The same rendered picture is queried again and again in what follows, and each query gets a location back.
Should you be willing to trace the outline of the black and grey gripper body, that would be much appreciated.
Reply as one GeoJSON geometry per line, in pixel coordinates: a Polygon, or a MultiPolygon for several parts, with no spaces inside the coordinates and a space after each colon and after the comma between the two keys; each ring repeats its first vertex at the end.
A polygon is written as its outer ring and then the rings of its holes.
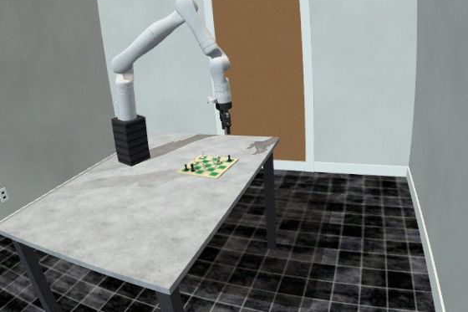
{"type": "Polygon", "coordinates": [[[225,113],[228,113],[228,110],[231,109],[231,108],[232,108],[231,102],[229,102],[229,103],[224,103],[224,104],[217,104],[217,103],[216,103],[216,109],[221,111],[221,113],[223,114],[223,118],[224,118],[224,119],[225,119],[224,114],[225,114],[225,113]]]}

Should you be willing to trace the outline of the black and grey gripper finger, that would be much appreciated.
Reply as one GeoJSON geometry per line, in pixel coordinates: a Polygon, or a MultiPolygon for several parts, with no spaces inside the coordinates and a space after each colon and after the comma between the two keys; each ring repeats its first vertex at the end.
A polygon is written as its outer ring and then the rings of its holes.
{"type": "Polygon", "coordinates": [[[226,134],[230,135],[231,134],[231,127],[230,127],[231,126],[231,116],[230,116],[230,113],[225,113],[224,116],[225,116],[225,119],[223,118],[223,114],[221,114],[222,121],[223,121],[223,123],[225,124],[225,127],[226,127],[226,134]],[[227,122],[229,124],[227,124],[227,122]]]}
{"type": "Polygon", "coordinates": [[[225,124],[223,123],[222,118],[221,118],[221,111],[219,110],[219,112],[220,112],[221,128],[222,128],[223,130],[225,130],[226,127],[225,127],[225,124]]]}

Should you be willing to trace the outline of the green and cream chessboard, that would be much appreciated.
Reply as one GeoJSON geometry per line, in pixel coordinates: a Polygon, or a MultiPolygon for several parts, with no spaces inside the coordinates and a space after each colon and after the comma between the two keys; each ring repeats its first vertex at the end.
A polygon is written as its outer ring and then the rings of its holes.
{"type": "Polygon", "coordinates": [[[198,156],[195,159],[196,164],[194,164],[194,172],[191,172],[191,166],[190,164],[193,164],[193,161],[187,164],[187,168],[189,171],[185,171],[186,167],[184,166],[181,168],[177,173],[180,174],[185,174],[185,175],[191,175],[191,176],[201,176],[201,177],[207,177],[207,178],[212,178],[212,179],[218,179],[224,172],[226,172],[231,166],[233,166],[238,159],[233,159],[230,158],[231,161],[228,161],[228,158],[221,157],[220,162],[221,164],[216,164],[216,156],[214,156],[214,162],[216,167],[211,167],[212,166],[212,156],[204,156],[203,159],[201,159],[201,155],[198,156]],[[202,170],[202,165],[201,163],[204,163],[205,169],[202,170]]]}

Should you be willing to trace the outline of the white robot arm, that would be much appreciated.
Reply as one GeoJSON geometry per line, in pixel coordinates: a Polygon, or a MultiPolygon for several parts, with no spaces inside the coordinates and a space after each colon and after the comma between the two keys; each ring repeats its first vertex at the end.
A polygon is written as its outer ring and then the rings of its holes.
{"type": "Polygon", "coordinates": [[[134,120],[137,118],[133,63],[152,50],[184,22],[190,27],[205,55],[212,58],[210,72],[214,81],[215,97],[207,97],[206,102],[209,104],[231,102],[229,79],[224,75],[224,71],[230,68],[229,58],[218,47],[215,39],[198,16],[197,11],[198,5],[194,0],[176,0],[175,11],[171,15],[150,25],[126,50],[113,58],[111,69],[116,73],[115,88],[118,120],[134,120]],[[129,67],[130,70],[128,71],[129,67]]]}

